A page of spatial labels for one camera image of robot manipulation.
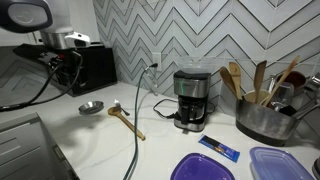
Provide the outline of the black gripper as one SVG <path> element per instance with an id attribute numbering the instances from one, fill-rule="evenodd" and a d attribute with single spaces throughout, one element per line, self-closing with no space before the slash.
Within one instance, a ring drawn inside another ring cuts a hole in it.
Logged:
<path id="1" fill-rule="evenodd" d="M 61 90 L 83 86 L 81 79 L 83 58 L 74 50 L 53 50 L 44 45 L 22 44 L 14 48 L 13 52 L 22 58 L 43 65 L 47 74 L 51 74 L 61 65 L 51 80 L 51 84 Z"/>

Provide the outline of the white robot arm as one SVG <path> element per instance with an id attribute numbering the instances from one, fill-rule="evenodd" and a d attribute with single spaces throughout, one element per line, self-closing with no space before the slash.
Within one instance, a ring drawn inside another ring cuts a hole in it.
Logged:
<path id="1" fill-rule="evenodd" d="M 73 29 L 66 0 L 0 0 L 0 27 L 13 33 L 39 31 L 44 45 L 56 50 L 91 43 Z"/>

